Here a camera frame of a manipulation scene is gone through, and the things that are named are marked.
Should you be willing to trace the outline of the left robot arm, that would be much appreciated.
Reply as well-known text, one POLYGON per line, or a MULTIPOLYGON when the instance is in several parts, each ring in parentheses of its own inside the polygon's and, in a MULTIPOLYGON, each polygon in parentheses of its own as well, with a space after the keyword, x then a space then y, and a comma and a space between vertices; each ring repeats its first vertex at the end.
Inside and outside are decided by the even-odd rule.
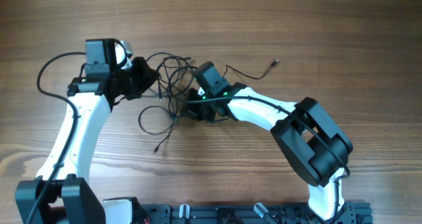
POLYGON ((24 223, 151 223, 135 197, 99 201, 88 184, 98 137, 116 98, 141 98, 159 77, 131 45, 114 38, 86 40, 86 62, 67 87, 63 124, 45 163, 19 182, 15 201, 24 223))

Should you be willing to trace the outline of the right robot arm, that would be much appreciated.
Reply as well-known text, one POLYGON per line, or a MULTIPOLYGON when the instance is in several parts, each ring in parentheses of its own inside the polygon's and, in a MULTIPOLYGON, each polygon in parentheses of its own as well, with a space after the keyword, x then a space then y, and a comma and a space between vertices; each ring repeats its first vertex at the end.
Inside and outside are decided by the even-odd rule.
POLYGON ((342 180, 353 150, 350 139, 313 98, 299 103, 272 99, 245 84, 230 84, 210 61, 193 68, 199 88, 186 100, 189 117, 212 122, 216 115, 259 126, 271 133, 291 168, 309 187, 308 205, 334 223, 344 204, 342 180))

